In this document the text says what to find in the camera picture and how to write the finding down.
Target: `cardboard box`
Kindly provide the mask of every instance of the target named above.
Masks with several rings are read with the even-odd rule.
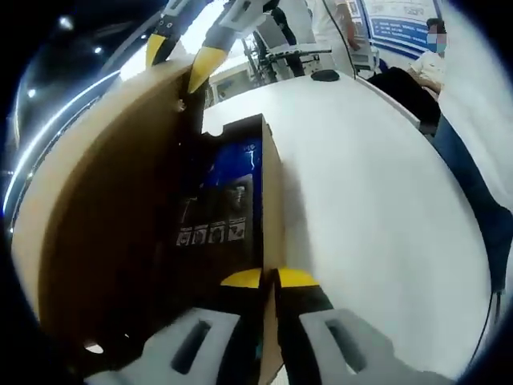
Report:
[[[169,320],[156,319],[162,314],[155,312],[155,292],[160,259],[174,258],[163,240],[184,196],[177,181],[189,167],[180,163],[180,133],[189,129],[180,114],[198,106],[180,112],[178,100],[189,66],[166,63],[109,91],[64,133],[21,204],[12,251],[23,289],[42,329],[81,375],[129,363]],[[249,126],[263,140],[262,262],[268,270],[285,263],[281,163],[261,116],[228,125],[226,137]],[[275,326],[272,307],[265,317],[266,327]],[[90,341],[104,354],[83,349]],[[261,383],[281,365],[271,329],[264,351]]]

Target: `blue jeans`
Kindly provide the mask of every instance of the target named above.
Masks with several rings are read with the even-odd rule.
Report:
[[[513,216],[499,205],[485,184],[471,154],[442,115],[432,142],[467,197],[483,235],[493,292],[504,289],[507,257],[513,239]]]

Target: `face mask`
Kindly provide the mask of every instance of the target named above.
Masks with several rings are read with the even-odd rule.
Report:
[[[427,34],[427,48],[431,52],[435,52],[437,54],[441,54],[446,50],[447,43],[436,43],[437,35],[436,34]]]
[[[436,53],[441,54],[447,48],[447,43],[438,43],[436,44]]]

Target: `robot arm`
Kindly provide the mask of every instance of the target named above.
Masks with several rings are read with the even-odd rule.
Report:
[[[169,0],[146,50],[146,67],[164,62],[195,18],[213,0]]]
[[[146,66],[162,63],[171,54],[203,8],[213,0],[170,0],[159,25],[148,41]],[[275,0],[228,0],[224,10],[208,30],[192,64],[188,93],[196,91],[226,60],[233,43],[252,32],[265,20],[264,12]]]
[[[308,273],[287,268],[272,274],[251,269],[231,275],[200,307],[150,337],[139,359],[87,382],[248,383],[264,338],[271,287],[277,338],[291,385],[452,385],[437,373],[406,365],[395,357],[394,345],[383,333],[349,310],[334,309]]]

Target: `white tabletop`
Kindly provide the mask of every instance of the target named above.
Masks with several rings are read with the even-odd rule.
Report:
[[[386,334],[419,370],[457,378],[490,293],[470,206],[427,140],[387,102],[341,75],[302,77],[210,107],[204,127],[263,113],[285,171],[290,267],[333,305]]]

